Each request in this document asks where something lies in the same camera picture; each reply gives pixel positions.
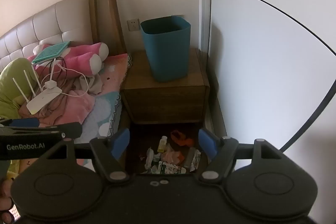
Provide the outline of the person's left hand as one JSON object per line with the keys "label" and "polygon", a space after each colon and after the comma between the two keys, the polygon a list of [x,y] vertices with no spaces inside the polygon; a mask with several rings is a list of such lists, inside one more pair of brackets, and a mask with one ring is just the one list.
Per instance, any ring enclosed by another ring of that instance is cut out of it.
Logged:
{"label": "person's left hand", "polygon": [[0,200],[0,211],[1,211],[1,223],[11,223],[11,214],[8,213],[11,208],[11,194],[10,189],[13,180],[11,178],[5,179],[1,182],[1,200]]}

